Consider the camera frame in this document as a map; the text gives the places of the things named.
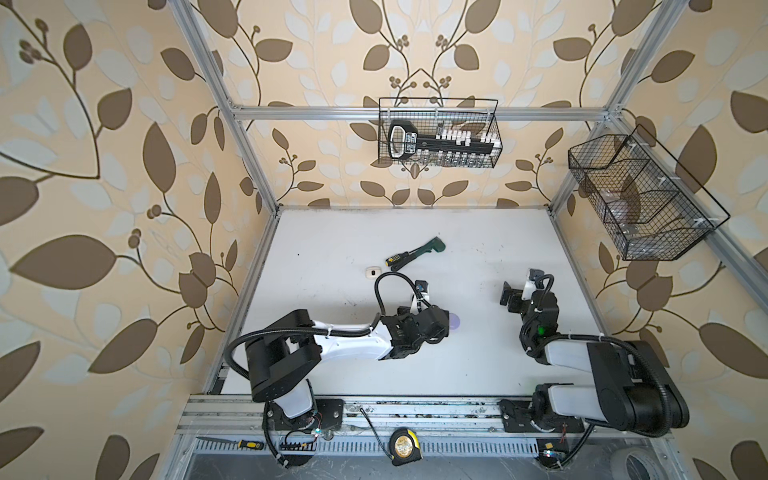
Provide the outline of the purple earbud case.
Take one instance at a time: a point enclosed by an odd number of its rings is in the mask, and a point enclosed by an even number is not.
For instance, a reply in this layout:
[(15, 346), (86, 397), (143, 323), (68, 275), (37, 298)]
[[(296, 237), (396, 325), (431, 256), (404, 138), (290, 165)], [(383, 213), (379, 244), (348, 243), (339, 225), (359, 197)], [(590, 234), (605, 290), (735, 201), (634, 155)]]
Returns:
[(453, 312), (449, 315), (449, 327), (451, 331), (457, 330), (460, 327), (460, 318)]

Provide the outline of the beige earbud charging case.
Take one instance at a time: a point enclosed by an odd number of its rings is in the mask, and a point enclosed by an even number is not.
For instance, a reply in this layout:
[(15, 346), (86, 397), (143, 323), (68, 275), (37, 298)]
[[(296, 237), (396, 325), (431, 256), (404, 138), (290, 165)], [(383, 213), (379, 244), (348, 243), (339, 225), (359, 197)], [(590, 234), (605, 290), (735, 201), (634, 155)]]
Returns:
[(368, 279), (376, 279), (382, 274), (382, 269), (380, 267), (368, 267), (365, 270), (365, 276)]

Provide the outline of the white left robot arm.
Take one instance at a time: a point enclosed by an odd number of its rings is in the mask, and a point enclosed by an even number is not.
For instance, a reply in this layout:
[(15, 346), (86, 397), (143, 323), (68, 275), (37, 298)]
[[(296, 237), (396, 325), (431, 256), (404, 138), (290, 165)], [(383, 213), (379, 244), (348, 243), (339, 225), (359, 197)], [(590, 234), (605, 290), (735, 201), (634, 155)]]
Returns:
[[(403, 280), (417, 309), (403, 307), (386, 312), (380, 283)], [(400, 272), (385, 272), (373, 284), (378, 312), (369, 324), (333, 325), (315, 322), (306, 309), (284, 315), (264, 329), (230, 341), (223, 352), (229, 369), (246, 379), (251, 399), (276, 405), (283, 417), (294, 421), (319, 411), (310, 372), (323, 362), (336, 360), (399, 360), (435, 345), (450, 334), (450, 312), (430, 302), (417, 283)]]

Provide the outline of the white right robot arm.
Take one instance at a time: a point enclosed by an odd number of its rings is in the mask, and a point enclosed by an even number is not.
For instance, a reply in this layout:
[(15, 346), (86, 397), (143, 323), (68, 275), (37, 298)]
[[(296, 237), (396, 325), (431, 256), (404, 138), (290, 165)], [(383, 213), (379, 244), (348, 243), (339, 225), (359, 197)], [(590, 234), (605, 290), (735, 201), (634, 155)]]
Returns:
[(506, 430), (581, 432), (595, 425), (658, 438), (686, 427), (689, 407), (650, 343), (560, 332), (553, 284), (553, 275), (532, 269), (522, 288), (503, 285), (500, 304), (520, 316), (518, 338), (528, 357), (591, 379), (539, 384), (528, 404), (501, 401)]

